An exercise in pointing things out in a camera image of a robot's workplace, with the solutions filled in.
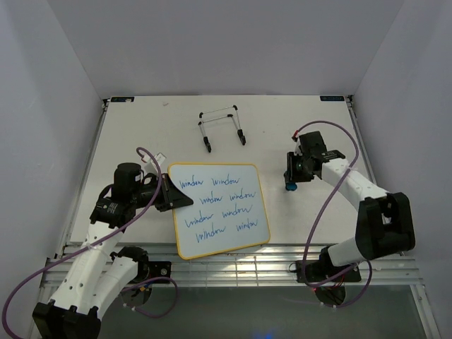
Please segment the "handwritten text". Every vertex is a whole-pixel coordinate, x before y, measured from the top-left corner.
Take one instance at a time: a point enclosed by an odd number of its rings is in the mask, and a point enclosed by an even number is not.
[[[203,214],[201,213],[201,211],[199,211],[199,219],[197,217],[195,217],[193,220],[190,220],[189,222],[187,222],[185,220],[185,225],[190,228],[193,225],[197,225],[197,224],[201,224],[202,222],[205,222],[206,220],[212,219],[213,214],[209,215],[208,217],[204,217]]]
[[[240,181],[240,178],[238,179],[229,179],[229,175],[227,175],[226,179],[214,179],[212,178],[212,184],[213,186],[217,186],[217,185],[232,185],[232,184],[238,184]]]
[[[188,182],[188,181],[185,181],[185,182],[181,182],[180,180],[179,180],[179,183],[180,183],[180,185],[181,185],[181,188],[185,188],[185,187],[187,187],[187,186],[199,186],[199,185],[202,185],[203,184],[203,180],[201,180],[201,181],[198,181],[198,180],[195,180],[195,176],[194,175],[192,175],[191,176],[191,181],[190,182]]]
[[[254,198],[256,196],[256,192],[254,193],[243,193],[243,189],[240,190],[240,194],[237,194],[234,192],[234,195],[229,195],[229,199],[231,201],[237,200],[237,199],[246,199],[246,198]]]
[[[208,238],[213,238],[215,235],[223,233],[225,231],[225,228],[226,228],[226,226],[224,226],[223,228],[214,229],[213,228],[213,222],[212,222],[212,231],[204,230],[204,233],[201,233],[201,234],[196,233],[195,234],[196,235],[196,241],[199,244],[203,240],[207,240]]]
[[[250,230],[253,226],[257,226],[258,220],[256,219],[256,222],[254,221],[249,221],[249,219],[246,219],[246,222],[242,222],[240,225],[235,225],[235,227],[237,228],[237,231],[243,231],[243,230]]]
[[[225,212],[221,212],[223,214],[223,217],[229,217],[230,215],[237,215],[240,213],[249,213],[249,211],[253,208],[253,206],[249,206],[249,208],[237,208],[237,203],[235,203],[235,209],[234,210],[229,210],[226,213]]]
[[[216,197],[213,196],[213,191],[210,191],[210,196],[208,196],[207,198],[199,198],[199,200],[201,201],[201,203],[204,205],[205,203],[217,203],[219,201],[221,201],[223,199],[223,197]]]

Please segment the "metal stand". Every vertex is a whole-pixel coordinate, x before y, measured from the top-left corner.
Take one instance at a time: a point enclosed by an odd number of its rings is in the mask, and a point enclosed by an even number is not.
[[[237,121],[235,121],[235,118],[234,118],[233,114],[226,114],[226,115],[224,115],[222,117],[213,118],[213,119],[209,119],[209,120],[203,120],[203,115],[204,114],[213,113],[213,112],[219,112],[219,111],[223,111],[225,109],[230,109],[230,108],[234,108],[235,109],[235,114],[237,115]],[[237,108],[236,105],[231,106],[231,107],[222,108],[222,109],[217,109],[215,111],[201,112],[199,114],[200,121],[198,123],[198,126],[199,126],[199,129],[201,130],[201,134],[203,135],[204,144],[206,145],[207,151],[209,153],[212,152],[212,148],[210,146],[209,139],[208,139],[208,137],[206,135],[206,130],[204,129],[204,124],[206,122],[211,122],[211,121],[215,121],[215,120],[219,120],[219,119],[223,119],[223,118],[231,118],[232,119],[232,122],[234,122],[235,128],[237,129],[237,135],[239,136],[240,142],[242,143],[242,145],[245,145],[245,143],[246,143],[245,136],[244,136],[242,128],[240,126],[239,109]]]

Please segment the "gray floor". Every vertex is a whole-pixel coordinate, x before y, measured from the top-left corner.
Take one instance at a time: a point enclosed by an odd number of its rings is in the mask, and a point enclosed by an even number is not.
[[[361,287],[348,287],[353,295]],[[158,313],[174,291],[154,289],[144,308]],[[182,288],[179,303],[163,319],[149,319],[116,300],[99,339],[140,338],[425,338],[408,286],[370,287],[358,303],[333,311],[293,304],[316,301],[305,287]]]

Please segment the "robotic arm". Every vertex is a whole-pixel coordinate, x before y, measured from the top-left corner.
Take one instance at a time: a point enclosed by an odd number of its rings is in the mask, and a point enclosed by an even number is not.
[[[320,132],[294,136],[297,146],[287,154],[284,174],[288,191],[297,182],[318,177],[336,186],[350,164],[338,150],[327,150]],[[306,266],[309,282],[324,280],[352,263],[408,251],[415,246],[410,202],[403,193],[389,193],[352,170],[339,192],[358,212],[353,238],[322,249],[319,260]]]
[[[144,176],[141,166],[123,163],[114,172],[114,183],[99,195],[90,216],[88,234],[82,247],[90,246],[127,222],[136,210],[150,203],[157,190],[157,176]],[[192,205],[171,182],[162,175],[162,186],[154,206],[163,212]],[[63,283],[47,304],[38,303],[33,319],[44,339],[96,339],[106,310],[122,289],[129,284],[149,278],[148,253],[138,247],[126,246],[118,254],[112,252],[123,233],[90,247],[77,256]],[[100,278],[107,259],[113,264]]]

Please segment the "metal frame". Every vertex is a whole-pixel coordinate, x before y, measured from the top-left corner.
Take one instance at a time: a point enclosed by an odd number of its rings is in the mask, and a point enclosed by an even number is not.
[[[375,183],[375,176],[372,172],[369,156],[367,155],[359,131],[351,97],[345,97],[345,99],[353,128],[357,135],[357,142],[364,158],[367,174]],[[103,107],[102,116],[100,117],[97,132],[93,140],[93,147],[77,195],[76,205],[73,207],[71,219],[66,225],[64,235],[61,238],[60,247],[57,252],[59,256],[72,253],[78,248],[78,245],[69,244],[68,240],[71,236],[73,222],[80,205],[81,194],[86,185],[86,179],[88,178],[105,114],[107,113],[108,101]],[[143,244],[142,247],[149,253],[151,260],[171,261],[172,277],[182,287],[300,286],[301,288],[308,288],[306,285],[299,284],[296,281],[295,274],[289,272],[289,265],[302,257],[304,252],[304,246],[302,245],[263,245],[190,261],[185,261],[179,257],[175,245]],[[323,247],[321,245],[310,246],[308,259],[318,258],[320,250]],[[50,298],[52,293],[61,284],[71,263],[72,261],[67,261],[54,267],[42,277],[39,301],[46,302]],[[374,269],[371,285],[409,285],[426,337],[440,338],[439,330],[424,291],[423,280],[415,263],[415,258],[400,254],[377,259],[372,263]],[[111,262],[108,262],[105,270],[111,264]],[[367,265],[361,265],[359,268],[363,281],[348,285],[363,285],[365,283],[369,274]],[[39,338],[39,333],[33,322],[31,323],[29,338]]]

